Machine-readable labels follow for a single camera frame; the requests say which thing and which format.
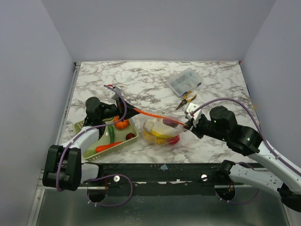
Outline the pink purple onion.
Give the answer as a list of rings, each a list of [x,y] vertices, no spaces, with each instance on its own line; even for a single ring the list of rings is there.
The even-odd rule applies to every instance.
[[[172,128],[176,128],[178,126],[178,119],[175,117],[171,117],[171,118],[164,118],[163,119],[163,123],[167,126],[170,126]]]

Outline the yellow mango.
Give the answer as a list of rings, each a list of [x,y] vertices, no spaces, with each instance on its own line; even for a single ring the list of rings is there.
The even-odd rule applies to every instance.
[[[179,131],[169,126],[153,127],[151,134],[159,138],[173,138],[179,134]]]

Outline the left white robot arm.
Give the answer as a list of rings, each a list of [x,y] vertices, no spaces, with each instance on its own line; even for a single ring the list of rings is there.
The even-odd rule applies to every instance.
[[[104,174],[99,166],[91,163],[82,163],[82,154],[105,134],[108,118],[118,116],[127,120],[138,112],[135,107],[118,98],[117,104],[105,104],[96,97],[86,101],[86,118],[81,131],[70,141],[62,145],[50,146],[42,183],[46,187],[56,188],[58,191],[75,191],[79,185],[89,181],[94,186],[104,182]]]

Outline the red bell pepper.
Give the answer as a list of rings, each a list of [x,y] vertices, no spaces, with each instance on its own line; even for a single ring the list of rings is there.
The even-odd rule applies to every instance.
[[[180,136],[177,135],[177,136],[175,136],[174,138],[168,140],[168,144],[169,144],[169,145],[175,145],[175,144],[177,144],[179,141],[180,141]]]

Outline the clear zip top bag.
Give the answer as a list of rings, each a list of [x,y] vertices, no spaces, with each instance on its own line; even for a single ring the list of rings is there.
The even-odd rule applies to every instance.
[[[185,131],[184,123],[177,117],[162,115],[134,108],[139,113],[140,129],[143,139],[156,145],[175,145]]]

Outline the white garlic bulb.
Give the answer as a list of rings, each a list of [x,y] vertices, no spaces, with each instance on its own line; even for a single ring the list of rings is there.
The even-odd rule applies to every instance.
[[[162,119],[147,119],[144,124],[143,124],[143,129],[147,132],[147,133],[151,133],[152,128],[154,127],[154,124],[156,122],[160,122],[162,123],[163,120]]]

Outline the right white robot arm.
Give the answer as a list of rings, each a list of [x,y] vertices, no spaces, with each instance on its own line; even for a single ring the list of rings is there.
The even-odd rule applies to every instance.
[[[212,137],[224,141],[229,149],[246,156],[268,170],[262,173],[226,161],[217,171],[217,181],[243,183],[280,197],[290,209],[301,210],[301,169],[265,141],[258,131],[237,123],[235,114],[224,106],[213,108],[208,120],[198,105],[188,104],[185,128],[198,138]]]

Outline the yellow bell pepper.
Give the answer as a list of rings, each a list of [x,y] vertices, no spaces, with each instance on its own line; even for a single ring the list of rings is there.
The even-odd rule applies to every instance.
[[[163,145],[167,142],[167,138],[159,138],[157,136],[154,136],[150,133],[148,133],[147,131],[143,131],[143,138],[152,144],[157,144],[157,145]]]

